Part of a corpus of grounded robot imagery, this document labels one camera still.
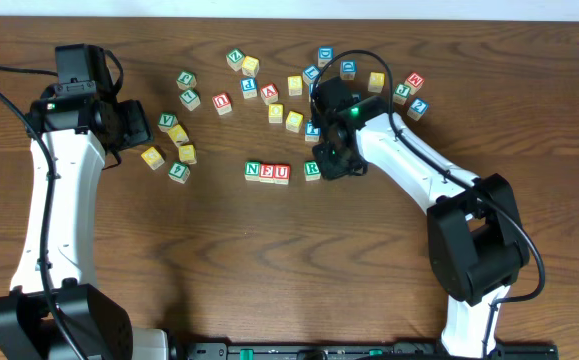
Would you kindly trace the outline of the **green R block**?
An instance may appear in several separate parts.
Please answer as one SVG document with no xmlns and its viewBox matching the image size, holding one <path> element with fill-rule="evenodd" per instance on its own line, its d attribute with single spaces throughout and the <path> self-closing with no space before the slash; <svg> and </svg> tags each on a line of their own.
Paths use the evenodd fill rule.
<svg viewBox="0 0 579 360">
<path fill-rule="evenodd" d="M 304 174 L 306 181 L 315 181 L 321 178 L 321 172 L 316 161 L 304 163 Z"/>
</svg>

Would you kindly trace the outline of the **red E block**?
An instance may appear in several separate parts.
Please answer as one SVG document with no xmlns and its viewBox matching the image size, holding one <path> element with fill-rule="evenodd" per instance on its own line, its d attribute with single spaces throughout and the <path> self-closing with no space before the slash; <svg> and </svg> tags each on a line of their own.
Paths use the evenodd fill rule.
<svg viewBox="0 0 579 360">
<path fill-rule="evenodd" d="M 261 164 L 259 172 L 259 181 L 262 183 L 274 182 L 275 166 L 273 164 Z"/>
</svg>

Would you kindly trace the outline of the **green N block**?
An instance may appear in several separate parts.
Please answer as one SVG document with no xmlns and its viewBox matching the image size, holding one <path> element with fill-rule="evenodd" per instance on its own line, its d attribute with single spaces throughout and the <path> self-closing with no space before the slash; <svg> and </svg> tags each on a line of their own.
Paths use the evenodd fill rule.
<svg viewBox="0 0 579 360">
<path fill-rule="evenodd" d="M 247 181 L 258 181 L 260 179 L 261 163 L 247 161 L 245 163 L 244 176 Z"/>
</svg>

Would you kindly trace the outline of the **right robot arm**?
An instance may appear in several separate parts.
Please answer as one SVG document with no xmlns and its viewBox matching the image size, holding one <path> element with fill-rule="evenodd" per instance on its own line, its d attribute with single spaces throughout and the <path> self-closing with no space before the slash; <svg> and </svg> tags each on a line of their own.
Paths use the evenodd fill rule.
<svg viewBox="0 0 579 360">
<path fill-rule="evenodd" d="M 313 154 L 323 178 L 361 176 L 369 165 L 386 173 L 427 218 L 432 271 L 449 296 L 441 335 L 446 353 L 494 353 L 501 302 L 529 261 L 510 184 L 460 168 L 415 135 L 380 96 L 355 98 L 334 77 L 310 88 L 322 143 Z"/>
</svg>

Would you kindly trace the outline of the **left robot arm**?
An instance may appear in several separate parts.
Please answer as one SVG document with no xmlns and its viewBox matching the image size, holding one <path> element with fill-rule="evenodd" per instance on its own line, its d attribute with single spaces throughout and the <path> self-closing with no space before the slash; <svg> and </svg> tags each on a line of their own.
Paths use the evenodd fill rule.
<svg viewBox="0 0 579 360">
<path fill-rule="evenodd" d="M 24 251 L 0 297 L 0 350 L 9 359 L 130 359 L 127 312 L 97 288 L 95 201 L 107 155 L 152 141 L 137 100 L 118 101 L 111 51 L 59 46 L 57 82 L 28 113 L 34 176 Z"/>
</svg>

